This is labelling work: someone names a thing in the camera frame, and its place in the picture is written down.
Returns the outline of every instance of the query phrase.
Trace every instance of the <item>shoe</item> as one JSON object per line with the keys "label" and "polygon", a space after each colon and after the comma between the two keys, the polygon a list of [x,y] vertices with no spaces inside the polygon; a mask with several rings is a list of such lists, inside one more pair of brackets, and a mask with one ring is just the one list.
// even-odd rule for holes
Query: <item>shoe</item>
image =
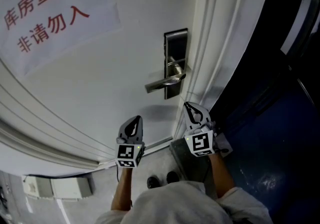
{"label": "shoe", "polygon": [[168,184],[170,184],[172,182],[178,182],[178,181],[179,181],[179,176],[175,171],[170,171],[166,175],[166,182],[168,182]]}
{"label": "shoe", "polygon": [[154,189],[154,188],[161,187],[158,178],[154,177],[154,176],[151,176],[147,179],[146,186],[148,187],[148,189]]}

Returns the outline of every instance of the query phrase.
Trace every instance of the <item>metal door handle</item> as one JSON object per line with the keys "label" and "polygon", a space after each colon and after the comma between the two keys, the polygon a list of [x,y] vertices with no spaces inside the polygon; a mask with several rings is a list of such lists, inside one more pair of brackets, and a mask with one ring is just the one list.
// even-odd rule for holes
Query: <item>metal door handle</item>
{"label": "metal door handle", "polygon": [[164,34],[164,79],[146,84],[147,93],[164,88],[164,98],[179,95],[181,81],[186,77],[186,49],[188,30],[181,29]]}
{"label": "metal door handle", "polygon": [[144,86],[146,89],[146,92],[152,93],[156,90],[165,88],[167,86],[172,86],[172,85],[180,83],[181,80],[186,77],[186,72],[183,72],[183,69],[180,67],[179,64],[175,63],[174,66],[175,66],[174,69],[176,70],[175,73],[177,73],[177,74],[169,76],[165,79],[161,79],[159,81],[155,81],[155,82],[146,84]]}

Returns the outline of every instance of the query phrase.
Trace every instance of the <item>white paper sign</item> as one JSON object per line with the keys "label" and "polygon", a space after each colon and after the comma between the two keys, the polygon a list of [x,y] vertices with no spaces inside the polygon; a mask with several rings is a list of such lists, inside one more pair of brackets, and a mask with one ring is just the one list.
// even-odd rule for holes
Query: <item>white paper sign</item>
{"label": "white paper sign", "polygon": [[120,27],[116,0],[0,3],[0,56],[19,77],[57,58],[69,47]]}

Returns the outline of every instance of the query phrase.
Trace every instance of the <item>shirt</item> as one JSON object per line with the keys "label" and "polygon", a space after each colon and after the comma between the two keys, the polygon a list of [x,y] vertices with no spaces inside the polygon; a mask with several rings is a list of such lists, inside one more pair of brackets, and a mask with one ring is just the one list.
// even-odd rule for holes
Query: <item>shirt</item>
{"label": "shirt", "polygon": [[111,210],[96,224],[272,224],[268,209],[240,187],[217,201],[203,183],[173,182],[143,192],[129,211]]}

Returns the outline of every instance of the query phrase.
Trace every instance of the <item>dark blue surface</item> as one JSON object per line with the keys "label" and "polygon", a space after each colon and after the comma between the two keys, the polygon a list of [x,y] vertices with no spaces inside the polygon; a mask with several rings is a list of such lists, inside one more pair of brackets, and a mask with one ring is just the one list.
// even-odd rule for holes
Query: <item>dark blue surface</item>
{"label": "dark blue surface", "polygon": [[226,164],[236,185],[263,202],[275,223],[305,223],[320,209],[317,110],[297,83],[256,113],[224,131],[233,148]]}

